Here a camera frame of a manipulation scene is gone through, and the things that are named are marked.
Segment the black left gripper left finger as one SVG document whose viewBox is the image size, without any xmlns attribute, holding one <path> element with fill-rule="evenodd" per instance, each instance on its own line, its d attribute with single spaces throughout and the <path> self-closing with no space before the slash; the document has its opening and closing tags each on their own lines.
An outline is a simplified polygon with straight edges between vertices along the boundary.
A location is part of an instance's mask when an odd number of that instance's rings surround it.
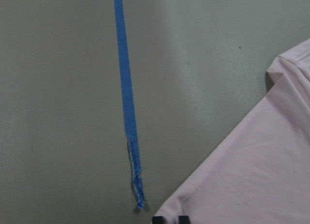
<svg viewBox="0 0 310 224">
<path fill-rule="evenodd" d="M 165 218 L 163 216 L 153 216 L 152 224 L 165 224 Z"/>
</svg>

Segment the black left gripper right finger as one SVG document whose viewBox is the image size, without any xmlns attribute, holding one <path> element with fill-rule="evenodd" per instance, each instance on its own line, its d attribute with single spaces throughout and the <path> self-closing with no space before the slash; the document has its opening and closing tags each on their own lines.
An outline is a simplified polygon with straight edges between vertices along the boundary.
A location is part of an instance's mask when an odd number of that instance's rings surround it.
<svg viewBox="0 0 310 224">
<path fill-rule="evenodd" d="M 178 224 L 189 224 L 189 216 L 187 215 L 178 216 Z"/>
</svg>

